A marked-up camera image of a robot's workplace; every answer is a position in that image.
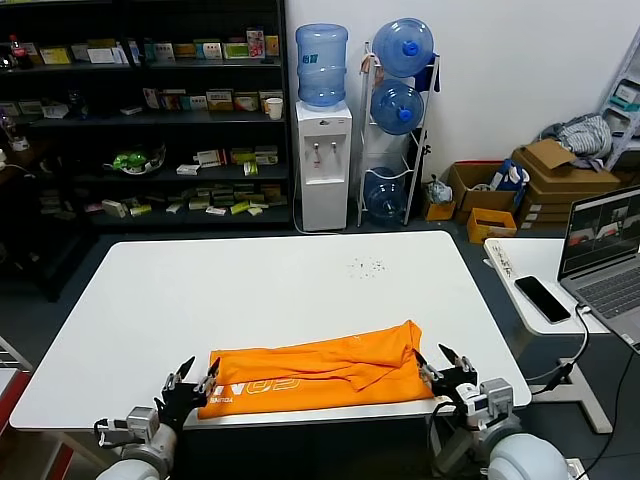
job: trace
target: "white wall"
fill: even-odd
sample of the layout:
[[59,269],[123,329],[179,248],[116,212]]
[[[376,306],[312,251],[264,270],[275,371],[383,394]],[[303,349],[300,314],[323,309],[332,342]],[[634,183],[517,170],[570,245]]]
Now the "white wall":
[[430,106],[425,177],[458,160],[504,158],[545,126],[596,109],[640,24],[637,0],[288,0],[287,7],[292,104],[295,30],[338,23],[349,31],[346,100],[354,113],[363,43],[397,18],[429,25],[442,91]]

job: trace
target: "white water cooler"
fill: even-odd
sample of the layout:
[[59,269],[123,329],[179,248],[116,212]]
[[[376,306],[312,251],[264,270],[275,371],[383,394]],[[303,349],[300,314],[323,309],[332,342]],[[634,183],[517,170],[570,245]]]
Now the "white water cooler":
[[302,228],[347,226],[351,112],[344,101],[325,109],[296,103]]

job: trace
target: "laptop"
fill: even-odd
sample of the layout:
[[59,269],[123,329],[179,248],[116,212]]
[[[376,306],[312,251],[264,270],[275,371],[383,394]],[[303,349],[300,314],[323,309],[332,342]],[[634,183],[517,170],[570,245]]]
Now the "laptop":
[[640,187],[576,202],[558,281],[640,353]]

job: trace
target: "laptop screen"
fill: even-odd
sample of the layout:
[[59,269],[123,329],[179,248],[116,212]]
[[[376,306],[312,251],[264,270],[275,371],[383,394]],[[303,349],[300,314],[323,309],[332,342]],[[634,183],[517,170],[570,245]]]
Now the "laptop screen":
[[562,252],[558,278],[594,267],[640,247],[640,188],[577,202]]

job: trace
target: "paper cup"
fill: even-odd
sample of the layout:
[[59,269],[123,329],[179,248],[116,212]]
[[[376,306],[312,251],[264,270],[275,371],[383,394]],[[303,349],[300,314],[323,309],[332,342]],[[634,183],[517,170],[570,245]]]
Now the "paper cup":
[[282,106],[284,101],[281,98],[267,98],[269,106],[269,118],[271,120],[280,120],[282,118]]

